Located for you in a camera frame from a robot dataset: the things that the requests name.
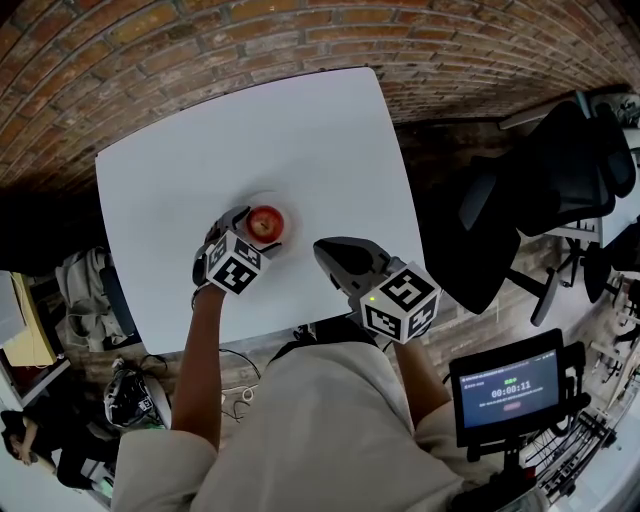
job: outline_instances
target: person's arm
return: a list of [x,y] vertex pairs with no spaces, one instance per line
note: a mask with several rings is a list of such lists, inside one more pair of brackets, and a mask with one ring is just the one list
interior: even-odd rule
[[36,453],[36,457],[38,458],[37,460],[38,464],[40,464],[49,473],[52,473],[54,475],[56,474],[56,466],[49,459],[41,457],[37,453]]
[[404,382],[411,419],[417,427],[420,420],[450,402],[451,397],[419,339],[411,340],[405,345],[394,343],[393,348]]
[[220,311],[225,292],[214,285],[195,298],[191,328],[176,384],[171,430],[190,432],[220,445]]
[[38,424],[26,416],[23,416],[22,421],[26,428],[26,432],[24,434],[22,447],[20,448],[20,460],[22,460],[22,462],[27,466],[31,466],[31,447],[33,446],[33,442],[35,441],[38,433]]

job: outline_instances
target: red apple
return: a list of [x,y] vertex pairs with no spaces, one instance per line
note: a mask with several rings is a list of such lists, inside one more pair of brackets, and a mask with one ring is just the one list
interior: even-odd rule
[[249,236],[261,244],[272,244],[282,235],[284,219],[275,208],[258,206],[249,213],[247,229]]

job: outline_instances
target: desk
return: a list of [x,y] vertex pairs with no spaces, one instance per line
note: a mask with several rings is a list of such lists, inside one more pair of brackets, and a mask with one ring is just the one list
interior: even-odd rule
[[291,243],[242,297],[227,296],[222,343],[349,311],[315,261],[319,238],[369,238],[424,267],[398,141],[367,68],[202,103],[102,151],[96,167],[120,283],[154,354],[184,349],[191,266],[205,233],[225,210],[262,191],[294,210]]

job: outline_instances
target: wire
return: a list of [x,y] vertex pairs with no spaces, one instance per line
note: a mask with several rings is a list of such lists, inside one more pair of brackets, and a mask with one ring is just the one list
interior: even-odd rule
[[254,386],[237,386],[235,388],[227,388],[222,390],[222,394],[225,393],[235,393],[236,391],[242,390],[242,400],[244,402],[251,402],[253,400],[253,390],[257,388],[258,385]]
[[236,355],[238,357],[241,357],[242,359],[247,361],[253,367],[253,370],[256,372],[256,375],[258,376],[258,379],[262,378],[262,375],[260,374],[260,370],[258,370],[258,367],[255,364],[253,364],[253,361],[251,361],[251,359],[249,359],[247,356],[242,355],[242,354],[240,354],[238,352],[234,352],[233,350],[229,350],[228,348],[221,348],[219,350],[220,350],[220,352],[228,352],[229,354],[234,354],[234,355]]

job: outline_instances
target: screen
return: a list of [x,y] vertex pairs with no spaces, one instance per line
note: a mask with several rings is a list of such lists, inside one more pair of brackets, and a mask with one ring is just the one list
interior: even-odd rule
[[511,420],[558,404],[556,352],[460,377],[464,426]]

